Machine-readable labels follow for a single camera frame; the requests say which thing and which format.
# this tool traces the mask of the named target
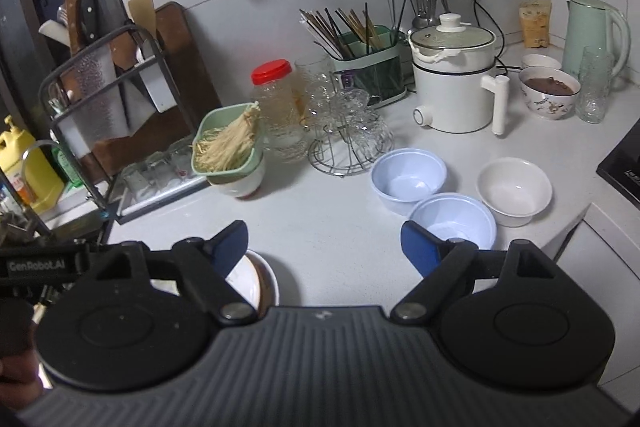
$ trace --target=white plate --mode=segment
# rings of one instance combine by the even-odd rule
[[[266,266],[270,271],[271,268],[269,265],[266,264]],[[256,310],[258,309],[258,305],[260,304],[260,280],[258,279],[258,272],[255,270],[255,266],[251,261],[249,261],[247,256],[243,255],[240,258],[238,264],[236,264],[234,269],[231,270],[231,273],[226,276],[226,281],[244,298],[244,300],[251,304],[251,306]],[[175,281],[160,281],[152,279],[151,284],[158,290],[172,293],[174,295],[180,295]]]
[[[246,256],[251,260],[252,263],[256,265],[258,272],[260,272],[265,281],[265,284],[271,286],[273,291],[273,306],[280,305],[280,288],[278,287],[278,280],[276,279],[276,274],[274,274],[273,269],[269,266],[269,263],[265,261],[264,257],[260,254],[255,253],[253,250],[247,250]]]
[[[260,305],[260,280],[254,265],[245,255],[226,276],[226,281],[256,310]]]

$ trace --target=ribbed gray surface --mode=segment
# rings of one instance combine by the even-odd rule
[[[197,365],[165,385],[120,396],[58,388],[20,416],[33,427],[613,427],[626,420],[594,387],[540,397],[485,388],[452,368],[424,330],[393,325],[374,307],[271,309],[256,325],[220,333]]]

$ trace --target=white countertop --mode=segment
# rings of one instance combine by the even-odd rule
[[[562,51],[540,51],[559,58]],[[519,65],[521,44],[510,46],[505,63]],[[594,201],[616,200],[596,174],[598,163],[640,118],[640,89],[616,85],[603,123],[576,116],[547,121],[529,112],[511,75],[506,134],[490,126],[469,134],[446,134],[418,127],[412,119],[412,94],[382,109],[396,137],[396,147],[417,147],[439,155],[449,169],[446,191],[478,197],[481,167],[500,156],[517,156],[539,165],[554,188],[549,208],[519,229],[498,227],[496,248],[523,237],[544,247],[575,224]],[[626,216],[630,203],[623,203]],[[640,225],[638,217],[630,213]],[[399,230],[404,218],[390,213],[369,187],[369,175],[336,178],[308,162],[270,163],[258,193],[235,200],[207,187],[125,225],[115,224],[110,243],[144,241],[166,249],[190,236],[211,237],[235,219],[249,227],[249,245],[271,264],[284,305],[380,304],[389,310],[415,286],[420,276],[402,254]],[[640,245],[640,227],[638,244]]]

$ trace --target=yellow detergent bottle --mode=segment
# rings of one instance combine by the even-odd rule
[[[27,131],[16,127],[11,115],[4,119],[4,123],[9,126],[9,131],[0,134],[0,169],[4,171],[20,197],[41,214],[56,204],[65,184],[40,149],[29,154],[23,180],[20,177],[22,154],[36,140]],[[31,187],[36,196],[35,200],[29,197],[25,182]]]

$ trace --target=white electric pot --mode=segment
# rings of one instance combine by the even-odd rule
[[[504,133],[509,78],[495,76],[495,34],[445,13],[440,26],[409,37],[418,107],[414,120],[445,132],[471,132],[494,120]]]

